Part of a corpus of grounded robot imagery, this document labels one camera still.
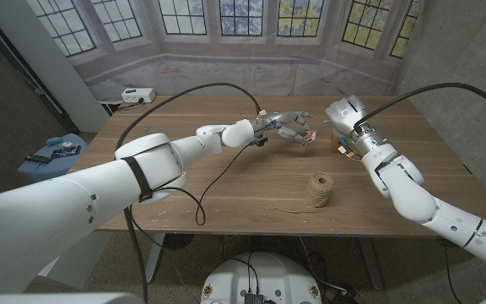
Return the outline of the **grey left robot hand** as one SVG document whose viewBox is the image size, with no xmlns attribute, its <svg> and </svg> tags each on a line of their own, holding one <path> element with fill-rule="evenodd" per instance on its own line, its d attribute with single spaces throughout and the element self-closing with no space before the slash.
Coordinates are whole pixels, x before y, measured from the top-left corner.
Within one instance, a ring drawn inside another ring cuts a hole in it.
<svg viewBox="0 0 486 304">
<path fill-rule="evenodd" d="M 307 117 L 313 115 L 306 111 L 282 111 L 267 114 L 261 111 L 254 121 L 251 121 L 253 126 L 255 139 L 250 142 L 250 145 L 263 146 L 268 138 L 265 134 L 268 130 L 276 130 L 278 135 L 283 138 L 293 139 L 294 141 L 307 145 L 316 138 L 316 130 L 312 130 L 305 120 Z M 285 127 L 285 124 L 297 122 L 307 132 L 302 136 L 295 132 L 294 129 Z"/>
</svg>

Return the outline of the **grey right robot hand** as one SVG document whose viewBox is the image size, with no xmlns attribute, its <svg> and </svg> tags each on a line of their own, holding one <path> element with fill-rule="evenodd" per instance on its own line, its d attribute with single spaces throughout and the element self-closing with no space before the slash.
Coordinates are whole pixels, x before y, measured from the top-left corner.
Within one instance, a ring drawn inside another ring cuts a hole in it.
<svg viewBox="0 0 486 304">
<path fill-rule="evenodd" d="M 365 156 L 369 152 L 383 160 L 391 160 L 398 152 L 390 142 L 378 134 L 367 122 L 357 126 L 358 120 L 367 115 L 365 104 L 355 95 L 333 102 L 325 113 L 332 123 L 332 131 L 339 138 L 351 141 L 355 150 Z"/>
</svg>

